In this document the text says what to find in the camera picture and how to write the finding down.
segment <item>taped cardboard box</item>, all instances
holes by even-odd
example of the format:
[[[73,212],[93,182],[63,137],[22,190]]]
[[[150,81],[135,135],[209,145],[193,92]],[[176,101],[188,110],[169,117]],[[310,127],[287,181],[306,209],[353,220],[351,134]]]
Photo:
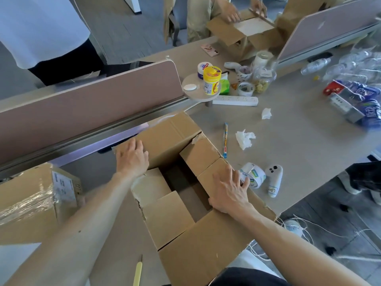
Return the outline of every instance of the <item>taped cardboard box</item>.
[[[221,16],[217,16],[207,23],[207,28],[236,61],[249,59],[259,50],[269,50],[277,55],[303,17],[343,1],[288,0],[283,14],[275,23],[247,9],[240,12],[240,23],[226,23]]]
[[[79,178],[44,163],[0,184],[0,245],[40,243],[77,210]]]
[[[198,198],[207,203],[215,191],[212,174],[225,168],[227,162],[184,112],[146,129],[136,139],[142,140],[149,152],[150,169],[131,189],[169,280],[174,286],[205,286],[246,248],[253,236],[210,206],[205,206],[200,219],[193,218],[188,202],[180,198],[181,192],[171,188],[177,174],[166,173],[173,165],[185,165],[197,181],[193,188],[202,191],[195,190]],[[276,219],[251,190],[248,198],[262,215]]]

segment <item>round tray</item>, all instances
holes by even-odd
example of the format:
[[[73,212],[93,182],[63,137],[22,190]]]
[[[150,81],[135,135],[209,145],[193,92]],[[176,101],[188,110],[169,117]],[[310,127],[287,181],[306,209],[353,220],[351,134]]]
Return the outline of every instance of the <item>round tray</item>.
[[[195,90],[185,90],[184,85],[187,84],[196,84],[197,88]],[[192,100],[195,100],[197,102],[207,102],[207,101],[212,101],[215,99],[217,96],[219,96],[219,93],[221,92],[221,83],[218,84],[218,91],[214,95],[207,95],[204,92],[204,81],[199,79],[197,76],[197,73],[193,73],[189,76],[187,76],[184,80],[182,85],[183,86],[183,92],[184,94]]]

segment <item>clear packing tape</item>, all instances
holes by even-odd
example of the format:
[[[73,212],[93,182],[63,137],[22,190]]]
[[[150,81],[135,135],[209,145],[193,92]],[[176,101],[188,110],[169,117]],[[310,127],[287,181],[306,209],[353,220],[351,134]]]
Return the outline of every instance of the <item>clear packing tape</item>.
[[[13,206],[0,211],[0,226],[48,210],[54,207],[57,202],[59,202],[58,195],[55,195],[53,187],[49,186],[46,190],[41,190],[15,203]]]

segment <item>yellow lid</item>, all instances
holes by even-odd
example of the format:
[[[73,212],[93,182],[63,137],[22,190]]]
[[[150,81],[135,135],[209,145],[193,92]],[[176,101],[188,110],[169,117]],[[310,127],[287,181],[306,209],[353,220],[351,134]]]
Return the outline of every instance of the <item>yellow lid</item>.
[[[217,82],[221,79],[221,69],[217,66],[209,66],[204,69],[204,81]]]

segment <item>khaki pants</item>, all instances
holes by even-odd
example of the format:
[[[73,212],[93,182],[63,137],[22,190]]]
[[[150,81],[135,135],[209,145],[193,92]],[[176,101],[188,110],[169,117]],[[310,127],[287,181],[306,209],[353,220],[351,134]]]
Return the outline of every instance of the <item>khaki pants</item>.
[[[207,29],[207,22],[219,14],[221,9],[213,0],[188,0],[188,42],[208,38],[210,32]]]

